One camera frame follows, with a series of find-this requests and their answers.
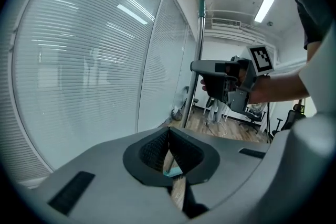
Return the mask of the black mesh trash bin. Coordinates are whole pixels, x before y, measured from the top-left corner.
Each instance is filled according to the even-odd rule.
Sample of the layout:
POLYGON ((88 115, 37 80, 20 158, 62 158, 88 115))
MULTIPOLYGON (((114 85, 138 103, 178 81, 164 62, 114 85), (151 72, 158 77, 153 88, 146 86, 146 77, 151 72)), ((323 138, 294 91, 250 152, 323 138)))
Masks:
POLYGON ((175 121, 180 121, 183 117, 183 114, 181 113, 181 110, 178 108, 174 108, 171 111, 171 118, 175 121))

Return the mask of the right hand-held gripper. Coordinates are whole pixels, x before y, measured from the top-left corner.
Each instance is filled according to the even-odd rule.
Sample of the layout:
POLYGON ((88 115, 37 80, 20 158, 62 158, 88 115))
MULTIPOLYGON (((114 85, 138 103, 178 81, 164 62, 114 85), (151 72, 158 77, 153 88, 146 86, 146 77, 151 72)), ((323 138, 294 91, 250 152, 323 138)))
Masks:
POLYGON ((228 105, 237 113, 246 113, 251 92, 258 80, 274 70, 267 47, 248 46, 229 61, 194 60, 191 71, 204 75, 210 97, 228 105))

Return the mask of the white window blinds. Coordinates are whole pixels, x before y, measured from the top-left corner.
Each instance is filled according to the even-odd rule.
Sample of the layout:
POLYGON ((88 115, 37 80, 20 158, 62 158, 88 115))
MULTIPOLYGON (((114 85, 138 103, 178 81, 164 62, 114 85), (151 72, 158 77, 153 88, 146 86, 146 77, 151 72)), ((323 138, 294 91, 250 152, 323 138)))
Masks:
POLYGON ((57 170, 135 132, 160 0, 30 0, 14 45, 19 115, 57 170))
POLYGON ((170 117, 187 31, 188 24, 175 0, 161 0, 144 67, 139 132, 156 128, 170 117))

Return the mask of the black office chair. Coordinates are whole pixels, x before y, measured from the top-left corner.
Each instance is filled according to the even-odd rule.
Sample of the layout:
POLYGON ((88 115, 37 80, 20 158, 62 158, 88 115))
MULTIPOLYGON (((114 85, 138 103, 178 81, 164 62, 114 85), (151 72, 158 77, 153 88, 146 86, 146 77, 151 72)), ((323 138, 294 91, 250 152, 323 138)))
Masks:
POLYGON ((292 110, 289 110, 288 111, 288 114, 287 114, 287 118, 286 120, 284 121, 284 124, 282 126, 282 128, 280 129, 279 126, 280 126, 280 123, 283 121, 282 119, 280 118, 277 118, 278 120, 278 124, 277 124, 277 127, 275 130, 272 131, 272 136, 275 136, 278 132, 280 131, 284 131, 284 130, 289 130, 292 128, 292 126, 299 120, 301 119, 304 119, 306 116, 304 114, 304 109, 305 109, 305 106, 302 105, 301 103, 298 103, 298 104, 295 104, 293 106, 293 109, 292 110))
POLYGON ((259 103, 259 104, 251 104, 246 108, 247 116, 246 118, 249 119, 248 123, 240 122, 239 126, 242 124, 252 128, 256 131, 256 134, 259 132, 260 129, 257 128, 257 123, 262 122, 265 117, 265 107, 266 103, 259 103))

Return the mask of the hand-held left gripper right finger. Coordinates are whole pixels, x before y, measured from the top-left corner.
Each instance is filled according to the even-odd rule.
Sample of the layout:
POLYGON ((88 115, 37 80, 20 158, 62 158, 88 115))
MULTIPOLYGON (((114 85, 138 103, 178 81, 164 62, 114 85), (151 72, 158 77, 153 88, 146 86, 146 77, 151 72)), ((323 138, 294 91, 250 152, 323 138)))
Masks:
POLYGON ((214 150, 219 163, 202 161, 186 175, 183 210, 171 219, 317 219, 318 202, 336 159, 336 114, 316 114, 278 133, 270 144, 250 143, 172 129, 182 151, 195 143, 214 150))

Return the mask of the person's right forearm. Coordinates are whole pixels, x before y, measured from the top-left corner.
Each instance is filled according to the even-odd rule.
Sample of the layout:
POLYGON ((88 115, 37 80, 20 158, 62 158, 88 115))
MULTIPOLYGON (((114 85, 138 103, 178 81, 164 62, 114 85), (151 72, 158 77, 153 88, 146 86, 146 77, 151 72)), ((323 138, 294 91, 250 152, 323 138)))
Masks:
POLYGON ((258 77, 249 94, 249 104, 285 102, 309 97, 299 77, 299 73, 304 68, 276 76, 258 77))

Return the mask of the teal broom with metal handle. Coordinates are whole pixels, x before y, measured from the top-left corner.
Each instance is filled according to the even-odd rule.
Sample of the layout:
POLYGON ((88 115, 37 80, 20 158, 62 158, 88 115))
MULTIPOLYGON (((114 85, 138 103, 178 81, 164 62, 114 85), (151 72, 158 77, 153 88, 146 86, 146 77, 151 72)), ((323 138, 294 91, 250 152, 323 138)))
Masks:
MULTIPOLYGON (((202 57, 203 42, 204 42, 204 28, 205 28, 205 13, 206 13, 206 3, 205 0, 198 1, 198 31, 197 31, 197 42, 195 48, 194 60, 200 60, 202 57)), ((186 128, 188 119, 190 116, 192 102, 194 101, 194 95, 197 87, 198 75, 195 71, 192 71, 188 95, 186 103, 184 106, 183 116, 181 120, 180 127, 186 128)), ((179 167, 173 167, 174 157, 169 158, 167 167, 164 169, 164 175, 168 175, 171 178, 177 178, 173 180, 173 188, 171 191, 171 198, 173 202, 177 205, 177 208, 182 210, 184 205, 185 191, 186 191, 186 178, 182 176, 182 171, 179 167)))

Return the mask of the white ceiling air vent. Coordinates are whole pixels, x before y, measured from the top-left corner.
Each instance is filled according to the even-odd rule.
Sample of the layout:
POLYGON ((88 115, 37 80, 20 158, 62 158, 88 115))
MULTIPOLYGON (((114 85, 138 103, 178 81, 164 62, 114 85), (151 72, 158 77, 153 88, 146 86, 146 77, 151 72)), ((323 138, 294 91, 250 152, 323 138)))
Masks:
POLYGON ((211 24, 214 27, 228 27, 228 28, 241 28, 241 22, 237 20, 231 20, 231 19, 223 19, 223 18, 212 18, 211 24))

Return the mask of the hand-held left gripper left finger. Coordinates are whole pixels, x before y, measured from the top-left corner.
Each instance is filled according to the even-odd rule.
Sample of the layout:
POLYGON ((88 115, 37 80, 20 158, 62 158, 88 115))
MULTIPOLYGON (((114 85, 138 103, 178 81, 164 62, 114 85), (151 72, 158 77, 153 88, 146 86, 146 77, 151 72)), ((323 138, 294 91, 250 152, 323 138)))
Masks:
POLYGON ((54 171, 27 203, 46 224, 183 224, 162 172, 168 128, 99 143, 54 171))

